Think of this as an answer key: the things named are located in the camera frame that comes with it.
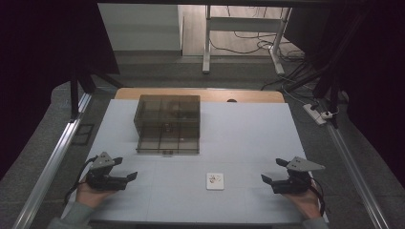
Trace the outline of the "white power strip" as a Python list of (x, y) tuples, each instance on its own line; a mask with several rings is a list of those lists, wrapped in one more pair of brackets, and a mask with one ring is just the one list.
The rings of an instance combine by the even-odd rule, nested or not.
[(324, 125), (329, 119), (332, 119), (333, 114), (331, 112), (319, 113), (311, 104), (305, 104), (303, 109), (318, 125)]

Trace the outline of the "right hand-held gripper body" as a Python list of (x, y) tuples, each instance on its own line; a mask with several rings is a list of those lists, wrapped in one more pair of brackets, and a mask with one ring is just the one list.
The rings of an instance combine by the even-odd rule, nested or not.
[(325, 166), (309, 161), (299, 156), (289, 161), (287, 167), (288, 178), (275, 180), (271, 187), (275, 194), (302, 194), (311, 186), (310, 172), (324, 170)]

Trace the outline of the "aluminium rail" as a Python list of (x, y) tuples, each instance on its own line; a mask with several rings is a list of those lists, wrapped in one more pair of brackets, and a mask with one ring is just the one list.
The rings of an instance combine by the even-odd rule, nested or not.
[(58, 139), (58, 142), (53, 149), (48, 162), (46, 163), (37, 182), (33, 186), (25, 205), (23, 206), (11, 229), (30, 229), (39, 207), (52, 184), (58, 167), (72, 142), (75, 132), (78, 129), (78, 126), (91, 99), (92, 96), (90, 94), (84, 94), (81, 96), (79, 102), (77, 103), (78, 115), (76, 116), (76, 119), (69, 121), (66, 125), (61, 137)]
[(383, 211), (378, 204), (371, 188), (363, 177), (357, 163), (355, 162), (352, 152), (347, 146), (343, 136), (338, 129), (333, 125), (328, 125), (330, 137), (335, 144), (335, 147), (342, 158), (342, 161), (350, 175), (353, 185), (358, 195), (363, 200), (363, 204), (368, 212), (368, 215), (373, 223), (375, 229), (391, 229), (388, 221), (386, 220)]

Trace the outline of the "white desk frame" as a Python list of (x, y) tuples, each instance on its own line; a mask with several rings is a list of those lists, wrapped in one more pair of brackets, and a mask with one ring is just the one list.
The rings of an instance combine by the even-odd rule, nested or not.
[(279, 46), (284, 36), (291, 8), (284, 8), (280, 19), (274, 18), (243, 18), (243, 17), (212, 17), (211, 6), (205, 6), (205, 41), (203, 51), (202, 72), (210, 73), (210, 32), (211, 31), (244, 31), (274, 32), (273, 44), (268, 48), (275, 72), (284, 75), (285, 71), (278, 57)]

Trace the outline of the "person's right hand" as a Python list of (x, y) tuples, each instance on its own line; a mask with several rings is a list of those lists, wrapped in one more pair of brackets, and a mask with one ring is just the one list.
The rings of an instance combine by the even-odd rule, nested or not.
[(283, 194), (298, 209), (305, 219), (318, 219), (321, 217), (318, 197), (307, 190), (302, 194)]

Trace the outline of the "white table mat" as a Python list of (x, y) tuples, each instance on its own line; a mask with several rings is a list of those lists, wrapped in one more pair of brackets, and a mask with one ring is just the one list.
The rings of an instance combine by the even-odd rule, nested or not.
[[(123, 223), (274, 225), (299, 223), (301, 213), (273, 193), (261, 175), (284, 180), (276, 158), (304, 156), (286, 103), (204, 102), (200, 153), (141, 155), (134, 124), (137, 101), (114, 99), (101, 122), (92, 156), (122, 157), (111, 174), (137, 172), (127, 188), (103, 201), (93, 221)], [(207, 173), (223, 173), (224, 189), (206, 189)]]

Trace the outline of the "small white printed card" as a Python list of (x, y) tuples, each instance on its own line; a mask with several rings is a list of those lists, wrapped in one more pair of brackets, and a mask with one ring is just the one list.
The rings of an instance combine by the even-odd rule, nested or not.
[(206, 189), (211, 191), (219, 191), (224, 189), (224, 174), (223, 173), (207, 173), (206, 174)]

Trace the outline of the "black metal stand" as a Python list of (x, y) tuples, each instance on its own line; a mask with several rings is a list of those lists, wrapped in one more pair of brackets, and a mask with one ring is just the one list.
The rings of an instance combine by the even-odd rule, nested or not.
[(96, 89), (96, 84), (92, 79), (95, 75), (107, 83), (120, 89), (123, 84), (115, 80), (112, 76), (104, 73), (91, 66), (73, 67), (71, 70), (70, 80), (70, 96), (71, 96), (71, 118), (70, 122), (73, 123), (79, 116), (79, 99), (78, 99), (78, 86), (81, 86), (86, 94), (92, 94)]
[(355, 10), (350, 18), (347, 20), (345, 28), (340, 31), (335, 38), (332, 39), (333, 45), (329, 46), (332, 53), (328, 57), (329, 62), (325, 64), (321, 69), (308, 75), (304, 79), (296, 81), (285, 88), (286, 93), (293, 92), (294, 90), (303, 87), (305, 84), (319, 79), (315, 88), (312, 91), (312, 97), (314, 99), (322, 98), (327, 92), (330, 92), (330, 112), (331, 112), (331, 124), (335, 129), (338, 128), (336, 122), (336, 114), (338, 113), (338, 91), (339, 91), (339, 76), (338, 68), (342, 64), (342, 59), (345, 51), (352, 42), (356, 31), (360, 28), (361, 24), (365, 20), (368, 12), (366, 10)]

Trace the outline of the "dark curtain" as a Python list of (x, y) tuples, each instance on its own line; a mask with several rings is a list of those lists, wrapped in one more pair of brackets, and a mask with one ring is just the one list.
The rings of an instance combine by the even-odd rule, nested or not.
[(118, 73), (97, 0), (0, 0), (0, 179), (52, 91), (76, 74)]
[(363, 0), (361, 9), (337, 1), (325, 9), (293, 9), (285, 38), (321, 69), (351, 14), (368, 12), (338, 68), (339, 89), (349, 97), (349, 119), (405, 188), (405, 0)]

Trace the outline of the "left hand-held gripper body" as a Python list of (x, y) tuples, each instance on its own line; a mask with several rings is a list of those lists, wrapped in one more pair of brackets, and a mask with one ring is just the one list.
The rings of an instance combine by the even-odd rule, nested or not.
[(118, 191), (126, 188), (126, 177), (112, 177), (110, 172), (116, 166), (114, 159), (102, 152), (91, 165), (87, 175), (88, 185), (98, 191)]

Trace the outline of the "person's left hand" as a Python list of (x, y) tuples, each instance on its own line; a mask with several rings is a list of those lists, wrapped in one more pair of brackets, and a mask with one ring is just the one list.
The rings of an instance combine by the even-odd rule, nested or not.
[(113, 195), (115, 191), (98, 191), (92, 189), (86, 182), (86, 178), (79, 181), (76, 190), (75, 201), (96, 209), (104, 199)]

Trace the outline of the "tinted transparent drawer box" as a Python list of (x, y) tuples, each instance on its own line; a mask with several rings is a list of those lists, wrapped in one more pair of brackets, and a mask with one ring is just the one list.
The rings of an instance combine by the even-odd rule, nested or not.
[(138, 154), (198, 155), (201, 101), (198, 95), (142, 94), (134, 117)]

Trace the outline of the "white cabinet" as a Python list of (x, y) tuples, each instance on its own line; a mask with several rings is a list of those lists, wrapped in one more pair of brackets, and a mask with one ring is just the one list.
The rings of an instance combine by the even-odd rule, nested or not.
[(180, 51), (182, 16), (178, 5), (99, 3), (114, 51)]

